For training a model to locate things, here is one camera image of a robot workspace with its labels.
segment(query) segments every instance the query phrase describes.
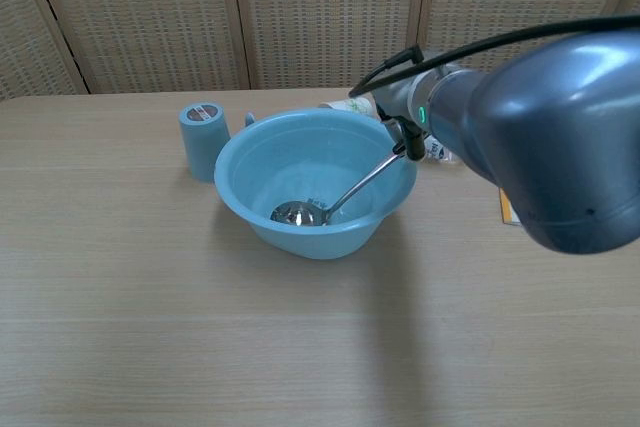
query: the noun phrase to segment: ladle handle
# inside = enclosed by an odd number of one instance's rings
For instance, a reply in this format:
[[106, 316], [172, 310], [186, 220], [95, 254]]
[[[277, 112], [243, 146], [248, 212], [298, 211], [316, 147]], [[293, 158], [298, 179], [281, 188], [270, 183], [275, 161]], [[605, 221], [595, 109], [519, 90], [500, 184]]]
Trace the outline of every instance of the ladle handle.
[[333, 204], [326, 212], [324, 217], [324, 223], [326, 224], [329, 221], [329, 217], [331, 217], [336, 210], [338, 210], [342, 205], [349, 200], [353, 195], [358, 192], [362, 187], [367, 185], [370, 181], [378, 176], [382, 171], [384, 171], [387, 167], [393, 164], [396, 160], [404, 157], [404, 152], [400, 154], [391, 154], [389, 157], [384, 159], [378, 165], [374, 167], [374, 169], [365, 175], [362, 179], [360, 179], [353, 187], [351, 187], [345, 194], [340, 197], [335, 204]]

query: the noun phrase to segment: bowl rim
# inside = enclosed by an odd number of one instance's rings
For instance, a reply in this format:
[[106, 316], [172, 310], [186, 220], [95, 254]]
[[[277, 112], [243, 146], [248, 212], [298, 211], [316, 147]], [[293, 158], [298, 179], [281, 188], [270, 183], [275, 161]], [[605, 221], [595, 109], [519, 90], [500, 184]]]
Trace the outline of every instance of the bowl rim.
[[391, 137], [388, 136], [385, 128], [375, 119], [364, 115], [354, 114], [353, 112], [344, 112], [340, 110], [333, 109], [321, 109], [318, 107], [312, 108], [302, 108], [296, 110], [289, 110], [286, 112], [281, 112], [278, 114], [270, 115], [268, 117], [264, 117], [263, 119], [254, 122], [253, 124], [243, 128], [236, 135], [231, 137], [229, 142], [224, 146], [220, 154], [218, 155], [218, 159], [216, 160], [215, 168], [214, 168], [214, 187], [218, 191], [218, 195], [222, 199], [222, 201], [239, 217], [243, 218], [247, 222], [252, 225], [256, 225], [263, 229], [277, 231], [288, 234], [295, 235], [323, 235], [323, 234], [336, 234], [342, 233], [350, 230], [360, 229], [363, 227], [370, 226], [376, 222], [382, 221], [386, 216], [388, 216], [395, 208], [400, 205], [404, 200], [409, 196], [411, 190], [416, 181], [417, 177], [417, 167], [415, 163], [410, 162], [407, 164], [409, 167], [408, 173], [410, 176], [409, 183], [405, 187], [406, 192], [402, 197], [402, 200], [395, 205], [391, 209], [384, 209], [379, 211], [373, 211], [367, 215], [362, 217], [358, 217], [356, 219], [350, 220], [348, 222], [343, 222], [335, 225], [322, 225], [317, 227], [299, 227], [296, 225], [288, 225], [283, 224], [281, 222], [276, 222], [275, 220], [271, 220], [266, 217], [262, 217], [261, 215], [255, 213], [248, 207], [246, 207], [234, 194], [231, 189], [231, 185], [229, 183], [230, 178], [230, 161], [231, 156], [235, 151], [236, 145], [241, 145], [243, 142], [246, 142], [248, 138], [256, 134], [257, 130], [266, 129], [273, 122], [278, 122], [282, 118], [292, 118], [292, 117], [309, 117], [309, 116], [317, 116], [317, 117], [343, 117], [344, 119], [348, 119], [351, 122], [359, 123], [365, 126], [368, 129], [377, 130], [381, 133], [384, 133], [386, 138], [389, 140], [389, 150], [393, 147], [393, 141]]

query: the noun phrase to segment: blue plastic bowl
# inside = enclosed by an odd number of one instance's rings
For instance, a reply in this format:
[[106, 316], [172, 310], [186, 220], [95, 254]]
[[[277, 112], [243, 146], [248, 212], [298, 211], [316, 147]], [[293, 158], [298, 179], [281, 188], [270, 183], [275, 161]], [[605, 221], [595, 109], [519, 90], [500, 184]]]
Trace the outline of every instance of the blue plastic bowl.
[[215, 184], [225, 204], [269, 244], [310, 259], [359, 249], [409, 195], [416, 166], [401, 159], [355, 194], [329, 225], [299, 227], [270, 220], [289, 200], [331, 206], [391, 152], [377, 121], [331, 109], [267, 117], [233, 137], [220, 153]]

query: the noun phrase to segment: wooden table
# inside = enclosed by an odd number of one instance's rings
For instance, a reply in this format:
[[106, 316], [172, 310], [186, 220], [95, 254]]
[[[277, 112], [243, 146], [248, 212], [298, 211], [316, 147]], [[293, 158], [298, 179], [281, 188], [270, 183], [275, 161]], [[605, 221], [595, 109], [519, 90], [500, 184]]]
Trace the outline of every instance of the wooden table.
[[0, 425], [639, 425], [640, 242], [546, 251], [421, 164], [364, 248], [309, 261], [189, 176], [187, 103], [237, 131], [345, 93], [0, 104]]

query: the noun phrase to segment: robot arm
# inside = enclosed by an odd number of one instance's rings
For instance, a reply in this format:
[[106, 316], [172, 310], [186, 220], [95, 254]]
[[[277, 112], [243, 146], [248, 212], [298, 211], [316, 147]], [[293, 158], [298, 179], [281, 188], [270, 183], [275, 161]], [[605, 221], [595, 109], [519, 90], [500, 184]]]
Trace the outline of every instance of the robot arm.
[[446, 64], [372, 94], [407, 157], [433, 134], [505, 190], [545, 247], [595, 253], [640, 237], [639, 30], [568, 37], [486, 75]]

